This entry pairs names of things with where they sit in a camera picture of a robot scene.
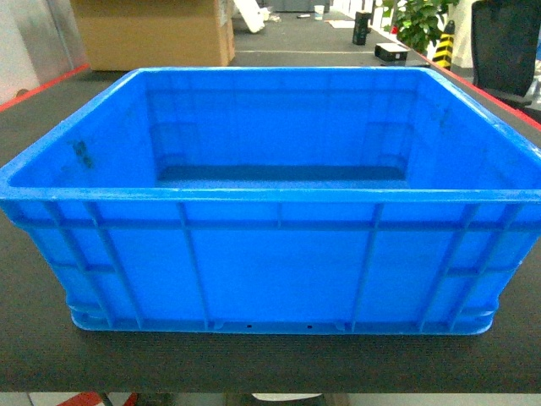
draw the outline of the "black office chair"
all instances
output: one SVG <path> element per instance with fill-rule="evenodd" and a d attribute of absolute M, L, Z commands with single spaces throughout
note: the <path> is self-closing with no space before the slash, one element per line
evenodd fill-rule
<path fill-rule="evenodd" d="M 533 82 L 541 0 L 482 0 L 472 5 L 473 83 L 515 108 Z"/>

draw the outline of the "cardboard box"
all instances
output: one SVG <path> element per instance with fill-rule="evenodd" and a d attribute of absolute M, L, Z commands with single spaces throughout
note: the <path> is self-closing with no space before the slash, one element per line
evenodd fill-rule
<path fill-rule="evenodd" d="M 90 66 L 227 66 L 235 56 L 227 0 L 71 0 Z"/>

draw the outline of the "white object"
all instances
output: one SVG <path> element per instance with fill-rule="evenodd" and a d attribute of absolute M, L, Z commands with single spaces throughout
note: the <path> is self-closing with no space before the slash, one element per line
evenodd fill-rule
<path fill-rule="evenodd" d="M 271 12 L 267 7 L 260 8 L 261 13 L 263 14 L 263 21 L 268 21 L 271 16 Z"/>
<path fill-rule="evenodd" d="M 266 402 L 284 402 L 287 400 L 299 400 L 315 398 L 321 393 L 252 393 L 254 398 Z"/>
<path fill-rule="evenodd" d="M 455 21 L 453 63 L 461 68 L 473 68 L 472 60 L 472 4 L 474 0 L 461 0 L 451 6 L 449 19 Z"/>
<path fill-rule="evenodd" d="M 235 6 L 251 33 L 255 34 L 265 28 L 265 16 L 255 0 L 235 0 Z"/>
<path fill-rule="evenodd" d="M 403 47 L 402 45 L 398 45 L 394 42 L 382 42 L 380 44 L 376 44 L 385 49 L 387 52 L 407 52 L 407 48 Z"/>
<path fill-rule="evenodd" d="M 318 21 L 323 19 L 323 13 L 325 12 L 325 6 L 314 6 L 314 18 Z"/>
<path fill-rule="evenodd" d="M 328 19 L 326 21 L 329 23 L 332 28 L 354 28 L 355 27 L 355 21 L 345 21 L 340 19 Z"/>

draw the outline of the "green leaves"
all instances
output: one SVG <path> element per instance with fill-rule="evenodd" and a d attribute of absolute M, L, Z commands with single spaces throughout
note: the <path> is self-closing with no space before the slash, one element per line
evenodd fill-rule
<path fill-rule="evenodd" d="M 440 39 L 441 30 L 438 20 L 444 22 L 443 14 L 449 11 L 449 5 L 457 5 L 460 0 L 407 0 L 396 12 L 398 40 L 425 53 L 429 43 L 434 45 Z"/>

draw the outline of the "desk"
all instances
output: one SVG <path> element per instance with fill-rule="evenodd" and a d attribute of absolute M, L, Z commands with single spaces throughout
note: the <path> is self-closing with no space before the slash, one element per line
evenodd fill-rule
<path fill-rule="evenodd" d="M 356 47 L 350 30 L 294 17 L 240 31 L 234 64 L 379 64 L 379 34 Z M 284 52 L 262 52 L 273 49 Z M 0 113 L 0 165 L 120 75 L 85 71 Z M 451 80 L 541 145 L 538 129 Z M 83 332 L 30 238 L 1 215 L 0 391 L 541 392 L 540 261 L 537 244 L 478 337 Z"/>

